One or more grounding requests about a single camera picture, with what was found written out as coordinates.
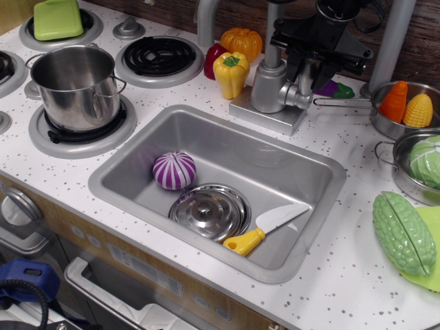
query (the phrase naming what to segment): wood grain backsplash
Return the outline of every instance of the wood grain backsplash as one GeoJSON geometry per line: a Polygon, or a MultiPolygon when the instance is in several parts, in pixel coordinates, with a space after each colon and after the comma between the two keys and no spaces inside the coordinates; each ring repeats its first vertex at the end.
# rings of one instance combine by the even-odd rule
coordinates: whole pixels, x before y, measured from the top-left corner
{"type": "MultiPolygon", "coordinates": [[[[194,22],[196,0],[155,0],[154,5],[146,5],[143,0],[87,0],[100,6],[162,23],[181,30],[197,33],[194,22]]],[[[386,14],[390,12],[392,0],[379,1],[386,14]]],[[[406,0],[395,0],[401,6],[406,0]]],[[[297,0],[286,6],[287,19],[303,19],[316,12],[315,1],[297,0]]],[[[233,27],[256,30],[265,40],[267,1],[266,0],[222,0],[217,9],[215,36],[219,40],[222,33],[233,27]]],[[[377,15],[368,7],[357,17],[364,26],[378,22],[377,15]]],[[[363,44],[370,47],[377,56],[386,26],[370,34],[363,34],[350,23],[349,30],[363,44]]],[[[429,84],[440,89],[440,2],[418,0],[412,15],[410,27],[397,61],[393,80],[411,80],[429,84]]],[[[367,63],[362,76],[354,76],[369,81],[375,59],[367,63]]]]}

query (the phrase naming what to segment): saucepan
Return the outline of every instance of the saucepan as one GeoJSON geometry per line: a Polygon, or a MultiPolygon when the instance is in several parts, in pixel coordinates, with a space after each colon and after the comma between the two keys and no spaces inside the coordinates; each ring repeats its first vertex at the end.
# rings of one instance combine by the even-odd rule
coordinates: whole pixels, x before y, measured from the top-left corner
{"type": "Polygon", "coordinates": [[[375,145],[374,153],[379,160],[394,167],[393,179],[408,196],[429,206],[440,206],[440,190],[428,187],[410,176],[410,154],[418,141],[440,135],[436,129],[420,129],[401,136],[397,141],[381,141],[375,145]],[[393,162],[380,156],[378,148],[382,144],[393,145],[393,162]]]}
{"type": "MultiPolygon", "coordinates": [[[[423,129],[440,129],[440,91],[428,85],[418,82],[407,82],[408,94],[407,99],[410,100],[418,94],[427,94],[432,101],[434,113],[429,127],[423,129]]],[[[382,134],[397,140],[402,135],[418,131],[419,128],[409,127],[402,123],[393,122],[381,114],[380,105],[385,96],[390,92],[396,82],[388,82],[380,85],[371,94],[371,99],[367,98],[315,98],[313,103],[320,107],[349,107],[356,109],[370,109],[371,124],[382,134]]]]}
{"type": "Polygon", "coordinates": [[[110,123],[127,83],[114,76],[115,61],[91,45],[72,45],[39,54],[30,75],[46,114],[59,129],[84,133],[110,123]],[[115,80],[124,85],[118,90],[115,80]]]}

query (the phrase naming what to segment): gray sink basin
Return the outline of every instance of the gray sink basin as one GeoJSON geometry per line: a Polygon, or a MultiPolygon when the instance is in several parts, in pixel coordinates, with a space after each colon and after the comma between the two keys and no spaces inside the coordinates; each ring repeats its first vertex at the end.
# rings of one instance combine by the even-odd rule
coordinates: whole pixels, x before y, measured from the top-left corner
{"type": "Polygon", "coordinates": [[[265,283],[292,278],[319,233],[346,179],[335,160],[278,141],[185,105],[165,108],[90,177],[91,192],[265,283]],[[246,257],[168,218],[183,193],[159,187],[154,161],[170,151],[191,156],[197,176],[189,188],[231,186],[249,201],[255,219],[272,208],[310,209],[268,234],[246,257]]]}

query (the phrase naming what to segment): orange carrot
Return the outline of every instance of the orange carrot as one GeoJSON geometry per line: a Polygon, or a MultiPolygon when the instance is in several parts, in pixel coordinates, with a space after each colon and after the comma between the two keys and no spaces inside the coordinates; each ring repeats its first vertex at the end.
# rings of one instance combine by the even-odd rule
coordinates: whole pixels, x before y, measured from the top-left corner
{"type": "Polygon", "coordinates": [[[380,105],[379,110],[382,115],[393,122],[400,123],[405,112],[407,93],[408,84],[402,80],[397,82],[380,105]]]}

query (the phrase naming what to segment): speckled surface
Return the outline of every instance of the speckled surface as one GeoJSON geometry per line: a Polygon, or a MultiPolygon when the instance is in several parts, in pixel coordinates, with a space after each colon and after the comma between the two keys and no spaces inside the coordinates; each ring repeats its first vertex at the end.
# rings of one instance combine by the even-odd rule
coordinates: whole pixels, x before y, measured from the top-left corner
{"type": "MultiPolygon", "coordinates": [[[[95,42],[116,57],[130,41],[115,39],[112,30],[127,16],[90,3],[79,3],[102,19],[104,30],[95,42]]],[[[180,36],[196,43],[194,34],[144,20],[139,22],[146,28],[147,36],[180,36]]],[[[19,27],[0,36],[0,50],[13,52],[26,61],[38,52],[24,47],[18,35],[19,27]]],[[[268,285],[95,198],[87,187],[87,180],[116,150],[74,160],[56,159],[38,151],[28,135],[28,124],[41,104],[25,97],[24,86],[29,80],[27,77],[20,88],[0,99],[0,111],[12,118],[12,126],[0,135],[0,174],[32,187],[42,196],[290,329],[415,330],[440,323],[440,294],[400,276],[375,236],[371,215],[374,198],[382,190],[401,191],[393,181],[392,167],[374,155],[374,146],[389,139],[371,125],[368,110],[312,106],[299,130],[289,137],[229,116],[228,101],[222,98],[216,82],[203,73],[169,89],[140,89],[129,85],[123,92],[137,111],[135,133],[164,107],[184,104],[332,157],[346,168],[346,184],[339,196],[335,196],[335,205],[299,272],[286,283],[268,285]]],[[[352,87],[356,93],[363,85],[339,76],[335,80],[352,87]]],[[[392,157],[391,148],[384,146],[380,152],[382,157],[392,157]]]]}

